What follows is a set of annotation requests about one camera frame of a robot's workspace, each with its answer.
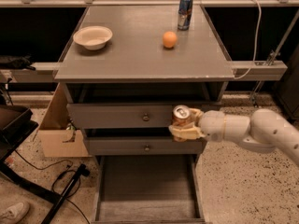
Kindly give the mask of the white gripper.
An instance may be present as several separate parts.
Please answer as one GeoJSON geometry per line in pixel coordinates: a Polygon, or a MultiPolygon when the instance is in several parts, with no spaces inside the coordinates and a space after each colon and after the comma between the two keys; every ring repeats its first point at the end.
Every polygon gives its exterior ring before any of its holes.
{"type": "Polygon", "coordinates": [[[221,111],[210,110],[205,114],[202,110],[191,108],[191,121],[197,124],[187,126],[168,127],[170,133],[179,141],[196,140],[204,137],[207,141],[220,142],[223,139],[224,133],[224,118],[225,115],[221,111]]]}

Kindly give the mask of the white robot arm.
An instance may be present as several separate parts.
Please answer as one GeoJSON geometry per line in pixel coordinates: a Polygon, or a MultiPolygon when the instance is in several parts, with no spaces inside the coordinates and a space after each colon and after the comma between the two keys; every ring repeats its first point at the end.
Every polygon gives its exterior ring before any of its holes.
{"type": "Polygon", "coordinates": [[[299,131],[272,110],[258,109],[246,117],[178,105],[172,115],[168,129],[181,142],[199,138],[208,142],[225,140],[257,153],[278,148],[299,165],[299,131]]]}

